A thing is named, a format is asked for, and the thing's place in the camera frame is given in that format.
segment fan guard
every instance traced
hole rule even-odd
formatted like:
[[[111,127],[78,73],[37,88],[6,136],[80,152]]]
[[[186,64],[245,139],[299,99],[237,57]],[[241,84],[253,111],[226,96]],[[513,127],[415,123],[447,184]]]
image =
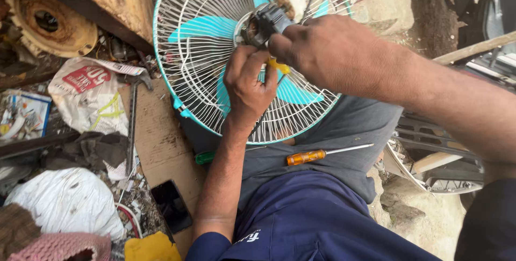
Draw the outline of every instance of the fan guard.
[[[157,0],[154,48],[159,68],[181,116],[221,135],[230,110],[223,72],[240,44],[242,23],[267,0]],[[350,15],[349,0],[313,0],[306,18]],[[340,94],[310,84],[291,69],[248,144],[282,141],[298,135],[333,107]],[[263,81],[264,72],[259,75]]]

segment black cable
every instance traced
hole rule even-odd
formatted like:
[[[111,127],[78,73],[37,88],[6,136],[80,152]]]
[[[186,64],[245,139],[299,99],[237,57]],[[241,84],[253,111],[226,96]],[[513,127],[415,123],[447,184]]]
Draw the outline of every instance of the black cable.
[[[281,81],[283,81],[283,79],[285,79],[285,76],[286,76],[286,74],[283,74],[283,76],[281,76],[281,79],[278,82],[278,86],[280,86]],[[265,112],[263,112],[263,114],[260,116],[260,119],[258,120],[258,123],[256,124],[256,126],[253,128],[253,130],[249,134],[249,137],[251,137],[251,135],[253,135],[253,133],[255,133],[256,130],[258,130],[258,127],[261,126],[261,123],[263,122],[263,119],[265,118],[265,113],[267,113],[267,110],[265,110]]]
[[[306,14],[308,13],[308,9],[310,9],[311,4],[312,4],[312,0],[308,0],[308,5],[306,5],[306,9],[304,10],[303,17],[299,21],[301,24],[303,24],[303,20],[306,17]]]

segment pink cloth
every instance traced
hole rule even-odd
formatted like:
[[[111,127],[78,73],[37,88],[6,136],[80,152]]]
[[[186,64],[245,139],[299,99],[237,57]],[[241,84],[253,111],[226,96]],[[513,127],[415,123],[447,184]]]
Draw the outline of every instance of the pink cloth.
[[[7,261],[64,261],[85,250],[93,252],[92,261],[109,261],[111,240],[90,233],[43,234]]]

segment smartphone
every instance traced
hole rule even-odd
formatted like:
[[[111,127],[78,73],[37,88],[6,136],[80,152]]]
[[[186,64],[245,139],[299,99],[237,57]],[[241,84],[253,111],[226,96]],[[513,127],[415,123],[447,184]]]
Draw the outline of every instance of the smartphone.
[[[151,194],[172,234],[183,231],[192,225],[190,213],[173,181],[168,180],[152,188]]]

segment cardboard sheet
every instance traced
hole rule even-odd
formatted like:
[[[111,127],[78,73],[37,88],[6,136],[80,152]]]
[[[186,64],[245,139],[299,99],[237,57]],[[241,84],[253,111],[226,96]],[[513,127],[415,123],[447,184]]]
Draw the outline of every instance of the cardboard sheet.
[[[154,92],[149,92],[145,85],[138,86],[135,146],[141,167],[151,187],[173,180],[193,216],[206,174],[195,163],[191,147],[180,130],[164,80],[155,79],[152,85]],[[128,114],[130,87],[119,92]],[[184,259],[191,245],[191,227],[173,238]]]

